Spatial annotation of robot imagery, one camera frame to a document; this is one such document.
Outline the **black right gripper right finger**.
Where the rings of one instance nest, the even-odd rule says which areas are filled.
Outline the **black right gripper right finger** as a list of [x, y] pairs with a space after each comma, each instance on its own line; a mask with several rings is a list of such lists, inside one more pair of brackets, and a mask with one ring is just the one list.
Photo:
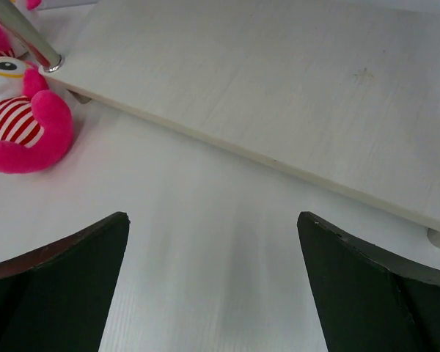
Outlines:
[[297, 229], [329, 351], [440, 351], [440, 270], [311, 212]]

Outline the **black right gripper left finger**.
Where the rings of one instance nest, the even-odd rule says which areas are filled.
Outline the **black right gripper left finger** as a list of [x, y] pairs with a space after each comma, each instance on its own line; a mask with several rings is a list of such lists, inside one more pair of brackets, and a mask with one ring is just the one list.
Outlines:
[[0, 263], [0, 351], [98, 351], [129, 235], [116, 212]]

